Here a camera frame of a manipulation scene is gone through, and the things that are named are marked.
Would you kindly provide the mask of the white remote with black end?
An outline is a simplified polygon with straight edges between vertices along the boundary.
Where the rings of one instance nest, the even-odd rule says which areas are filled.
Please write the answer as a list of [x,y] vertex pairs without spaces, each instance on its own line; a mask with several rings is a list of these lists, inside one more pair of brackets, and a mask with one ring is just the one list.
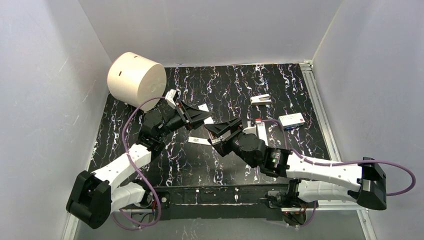
[[[202,105],[199,105],[198,108],[200,110],[202,110],[202,111],[210,112],[210,110],[209,110],[209,108],[208,108],[208,106],[207,106],[206,103],[205,104],[202,104]],[[214,120],[210,116],[210,117],[208,117],[207,119],[204,120],[204,124],[205,125],[214,124]],[[213,134],[210,131],[208,132],[208,135],[209,135],[209,139],[214,140],[216,138],[215,136],[213,136]]]

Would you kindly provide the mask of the white remote control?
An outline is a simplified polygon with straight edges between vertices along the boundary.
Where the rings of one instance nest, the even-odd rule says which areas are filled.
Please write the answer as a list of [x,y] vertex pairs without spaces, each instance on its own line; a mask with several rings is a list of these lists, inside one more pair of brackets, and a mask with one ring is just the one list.
[[190,136],[188,138],[188,142],[189,143],[192,143],[192,144],[198,144],[198,145],[204,145],[204,146],[210,146],[211,145],[211,143],[209,142],[208,139],[206,139],[206,138],[199,138],[199,137],[193,137],[193,136]]

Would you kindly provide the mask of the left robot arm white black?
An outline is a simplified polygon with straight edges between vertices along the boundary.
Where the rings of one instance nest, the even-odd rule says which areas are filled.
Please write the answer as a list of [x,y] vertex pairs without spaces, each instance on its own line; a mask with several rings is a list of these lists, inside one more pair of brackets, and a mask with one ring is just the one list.
[[137,143],[131,147],[124,144],[125,153],[106,166],[93,172],[84,170],[77,175],[66,211],[92,229],[97,229],[113,212],[142,202],[146,189],[150,190],[158,204],[160,198],[145,177],[142,177],[144,185],[130,182],[121,186],[121,183],[160,155],[165,147],[165,136],[182,127],[188,131],[195,130],[211,115],[209,111],[196,109],[184,101],[176,103],[168,118],[164,118],[158,110],[145,113]]

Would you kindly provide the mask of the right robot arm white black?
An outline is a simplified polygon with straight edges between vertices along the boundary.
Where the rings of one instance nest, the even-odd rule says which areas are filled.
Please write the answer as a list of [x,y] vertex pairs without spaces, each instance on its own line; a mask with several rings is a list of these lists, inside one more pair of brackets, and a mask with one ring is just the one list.
[[206,124],[208,141],[222,156],[235,153],[251,168],[273,178],[290,178],[282,196],[286,203],[348,201],[383,211],[387,208],[386,174],[376,160],[338,162],[308,158],[295,149],[269,147],[255,133],[243,131],[239,118]]

